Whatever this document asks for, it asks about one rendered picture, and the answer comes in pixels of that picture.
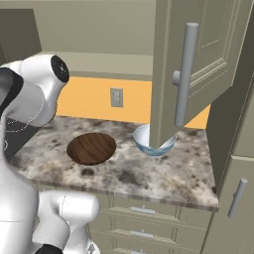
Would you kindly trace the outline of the beige wall cabinets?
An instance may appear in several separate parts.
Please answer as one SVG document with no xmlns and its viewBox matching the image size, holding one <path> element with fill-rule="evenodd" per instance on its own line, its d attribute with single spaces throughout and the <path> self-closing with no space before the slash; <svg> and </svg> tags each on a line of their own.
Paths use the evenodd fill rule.
<svg viewBox="0 0 254 254">
<path fill-rule="evenodd" d="M 0 0 L 32 12 L 37 54 L 56 54 L 73 76 L 152 79 L 155 0 Z"/>
</svg>

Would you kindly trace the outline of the black hob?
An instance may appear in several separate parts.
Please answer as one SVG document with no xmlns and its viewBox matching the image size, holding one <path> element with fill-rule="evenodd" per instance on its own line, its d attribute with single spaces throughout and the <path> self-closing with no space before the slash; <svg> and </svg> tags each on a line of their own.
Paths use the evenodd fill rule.
<svg viewBox="0 0 254 254">
<path fill-rule="evenodd" d="M 0 122 L 0 161 L 11 159 L 38 131 L 38 127 L 13 119 L 2 119 Z"/>
</svg>

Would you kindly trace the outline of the beige tall cabinet door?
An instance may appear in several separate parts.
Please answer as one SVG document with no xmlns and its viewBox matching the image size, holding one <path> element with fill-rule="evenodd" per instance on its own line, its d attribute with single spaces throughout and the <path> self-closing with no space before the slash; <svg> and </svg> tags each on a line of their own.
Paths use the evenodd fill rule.
<svg viewBox="0 0 254 254">
<path fill-rule="evenodd" d="M 233 218 L 227 216 L 239 181 L 248 181 Z M 219 190 L 219 211 L 202 254 L 254 254 L 254 158 L 232 156 Z"/>
</svg>

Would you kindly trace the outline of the grey wall outlet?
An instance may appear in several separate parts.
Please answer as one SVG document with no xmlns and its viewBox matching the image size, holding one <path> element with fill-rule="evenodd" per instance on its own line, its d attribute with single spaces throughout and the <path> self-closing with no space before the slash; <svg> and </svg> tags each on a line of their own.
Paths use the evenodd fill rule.
<svg viewBox="0 0 254 254">
<path fill-rule="evenodd" d="M 123 106 L 123 89 L 122 88 L 110 88 L 111 106 L 122 107 Z"/>
</svg>

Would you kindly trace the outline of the brown wooden bowl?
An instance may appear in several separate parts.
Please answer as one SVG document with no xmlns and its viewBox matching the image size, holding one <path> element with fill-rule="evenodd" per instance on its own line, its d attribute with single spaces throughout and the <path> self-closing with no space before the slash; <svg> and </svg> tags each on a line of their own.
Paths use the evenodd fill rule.
<svg viewBox="0 0 254 254">
<path fill-rule="evenodd" d="M 76 163 L 94 166 L 104 163 L 116 150 L 115 140 L 104 133 L 86 133 L 72 139 L 66 153 Z"/>
</svg>

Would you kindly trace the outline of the beige tall cabinet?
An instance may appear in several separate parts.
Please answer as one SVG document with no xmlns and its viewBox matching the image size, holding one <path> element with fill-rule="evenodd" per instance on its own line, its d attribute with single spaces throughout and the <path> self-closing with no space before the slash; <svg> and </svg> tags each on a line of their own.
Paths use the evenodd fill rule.
<svg viewBox="0 0 254 254">
<path fill-rule="evenodd" d="M 206 134 L 219 202 L 230 158 L 254 158 L 253 55 L 240 58 L 233 85 L 212 103 Z"/>
</svg>

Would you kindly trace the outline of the beige drawer front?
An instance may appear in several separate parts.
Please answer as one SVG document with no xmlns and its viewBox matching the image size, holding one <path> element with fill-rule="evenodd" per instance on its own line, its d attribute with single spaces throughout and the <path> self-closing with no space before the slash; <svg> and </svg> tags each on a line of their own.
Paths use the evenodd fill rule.
<svg viewBox="0 0 254 254">
<path fill-rule="evenodd" d="M 148 254 L 199 254 L 196 250 L 180 248 L 170 243 L 157 243 L 155 240 L 145 240 L 141 237 L 98 231 L 91 231 L 90 237 L 102 254 L 131 254 L 132 250 Z"/>
<path fill-rule="evenodd" d="M 118 215 L 109 212 L 101 212 L 98 218 L 89 224 L 89 230 L 110 234 L 132 236 L 131 230 L 143 231 L 154 235 L 157 243 L 170 243 L 173 246 L 196 250 L 200 252 L 205 235 L 205 229 L 179 225 L 174 222 L 159 222 L 157 220 L 146 220 L 139 217 Z"/>
<path fill-rule="evenodd" d="M 186 226 L 197 228 L 207 228 L 211 217 L 211 212 L 207 210 L 199 210 L 107 194 L 99 194 L 98 198 L 101 202 L 101 207 L 109 211 L 126 212 L 129 214 L 137 213 L 149 218 L 155 217 L 159 220 L 172 220 Z M 131 211 L 131 206 L 154 209 L 156 210 L 156 214 Z"/>
</svg>

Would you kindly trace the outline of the white and blue bowl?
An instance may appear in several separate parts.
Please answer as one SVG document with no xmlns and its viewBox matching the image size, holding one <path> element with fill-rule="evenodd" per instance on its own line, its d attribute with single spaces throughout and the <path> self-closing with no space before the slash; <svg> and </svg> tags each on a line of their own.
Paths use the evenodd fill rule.
<svg viewBox="0 0 254 254">
<path fill-rule="evenodd" d="M 134 141 L 139 150 L 148 156 L 159 157 L 170 151 L 176 141 L 177 135 L 172 136 L 167 142 L 165 142 L 160 148 L 153 149 L 149 146 L 150 141 L 150 125 L 145 124 L 138 127 L 133 133 Z"/>
</svg>

